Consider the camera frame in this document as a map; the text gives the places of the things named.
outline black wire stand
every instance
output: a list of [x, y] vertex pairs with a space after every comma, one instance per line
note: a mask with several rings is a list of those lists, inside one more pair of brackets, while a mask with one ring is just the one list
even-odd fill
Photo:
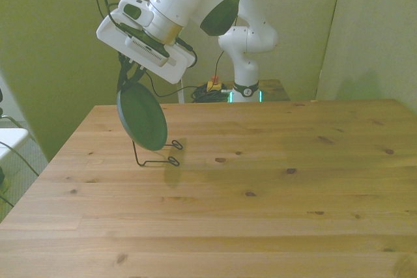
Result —
[[[150, 160], [147, 160], [147, 161], [143, 162], [142, 164], [140, 164], [140, 162], [137, 158], [136, 144], [135, 144], [134, 141], [132, 141], [132, 143], [133, 143], [133, 150], [135, 152], [136, 163], [140, 167], [144, 167], [146, 165], [146, 163], [169, 163], [169, 164], [172, 164], [174, 166], [180, 166], [180, 162], [176, 158], [174, 158], [173, 156], [169, 156], [167, 161], [150, 161]], [[165, 146], [173, 146], [173, 147], [177, 148], [178, 150], [182, 150], [184, 148], [182, 146], [182, 144], [180, 144], [177, 140], [172, 140], [170, 145], [165, 145]]]

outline green wall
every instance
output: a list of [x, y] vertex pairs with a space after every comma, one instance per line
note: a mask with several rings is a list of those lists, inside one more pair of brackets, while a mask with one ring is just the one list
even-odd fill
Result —
[[0, 8], [0, 70], [50, 160], [94, 105], [115, 104], [117, 52], [96, 38], [95, 0], [0, 0]]
[[417, 113], [417, 0], [338, 0], [318, 100], [393, 98]]

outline wooden tabletop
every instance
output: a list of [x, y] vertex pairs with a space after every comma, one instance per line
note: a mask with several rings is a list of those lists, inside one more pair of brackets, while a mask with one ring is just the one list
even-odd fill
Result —
[[417, 277], [417, 117], [393, 100], [95, 107], [0, 224], [0, 277]]

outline dark green pan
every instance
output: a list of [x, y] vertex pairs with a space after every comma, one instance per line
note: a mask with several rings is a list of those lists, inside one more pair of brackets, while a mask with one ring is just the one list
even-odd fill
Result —
[[167, 122], [160, 104], [142, 84], [117, 93], [117, 111], [126, 133], [142, 148], [161, 150], [167, 142]]

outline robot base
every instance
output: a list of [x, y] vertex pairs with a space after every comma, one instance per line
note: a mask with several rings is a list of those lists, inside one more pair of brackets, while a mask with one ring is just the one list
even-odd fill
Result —
[[239, 91], [233, 89], [229, 102], [262, 102], [262, 92], [258, 89], [250, 97], [243, 97]]

